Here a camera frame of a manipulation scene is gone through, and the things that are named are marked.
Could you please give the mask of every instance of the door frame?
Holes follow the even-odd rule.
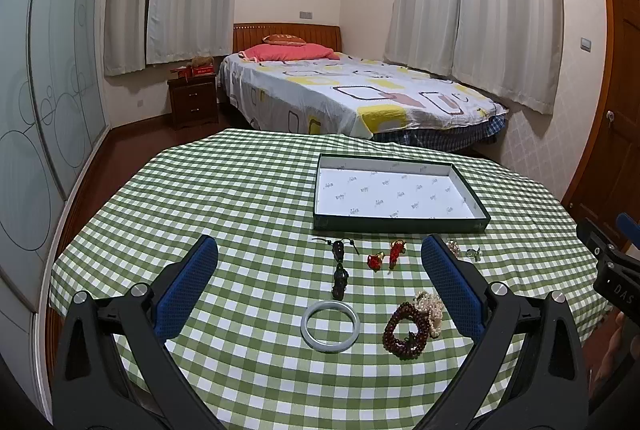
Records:
[[[606,0],[607,5],[607,43],[606,43],[606,53],[604,59],[604,72],[602,75],[602,87],[600,88],[600,97],[598,98],[598,106],[596,108],[596,114],[593,118],[593,125],[591,126],[591,131],[589,133],[589,137],[587,139],[587,145],[584,147],[584,152],[582,153],[582,157],[580,158],[580,163],[578,163],[578,168],[575,170],[574,177],[569,184],[569,188],[567,188],[564,193],[564,197],[562,197],[561,204],[565,210],[567,210],[571,214],[572,208],[570,204],[572,203],[574,194],[578,188],[580,180],[584,175],[584,172],[587,168],[589,160],[591,159],[591,154],[593,153],[593,149],[596,144],[596,139],[598,137],[598,132],[600,132],[600,127],[605,118],[605,109],[607,105],[607,98],[609,97],[609,86],[611,82],[611,71],[613,67],[613,51],[614,51],[614,26],[615,21],[613,17],[613,0]],[[625,248],[622,249],[623,253],[626,253],[630,248],[631,243],[627,243]]]

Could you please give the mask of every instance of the wooden door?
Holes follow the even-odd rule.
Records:
[[[596,117],[562,204],[592,219],[617,245],[626,212],[640,219],[640,0],[607,0],[607,53]]]

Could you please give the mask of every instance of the brown beaded bracelet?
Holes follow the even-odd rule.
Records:
[[[411,320],[418,328],[418,333],[409,333],[409,337],[398,340],[394,336],[396,326],[401,320]],[[396,355],[401,360],[417,358],[424,350],[429,337],[429,319],[425,313],[419,312],[409,302],[400,304],[400,307],[391,315],[386,324],[385,333],[382,335],[382,344],[388,352]]]

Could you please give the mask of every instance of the wooden floor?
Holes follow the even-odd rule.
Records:
[[[250,129],[244,117],[234,107],[220,105],[220,122],[175,131],[170,115],[138,121],[112,129],[98,151],[85,176],[58,245],[58,256],[82,230],[96,212],[159,152],[176,145],[190,143],[219,133],[224,129]],[[615,330],[615,314],[590,336],[584,344],[584,358],[591,380],[594,379]],[[47,309],[47,372],[52,378],[55,352],[58,347],[62,318]]]

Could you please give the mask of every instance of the blue plaid fabric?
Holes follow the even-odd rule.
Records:
[[[381,143],[395,142],[399,145],[422,147],[423,149],[441,152],[456,152],[466,149],[478,141],[492,143],[495,135],[507,125],[507,115],[492,116],[487,121],[468,127],[454,127],[446,131],[437,129],[405,129],[391,133],[373,135],[374,141]]]

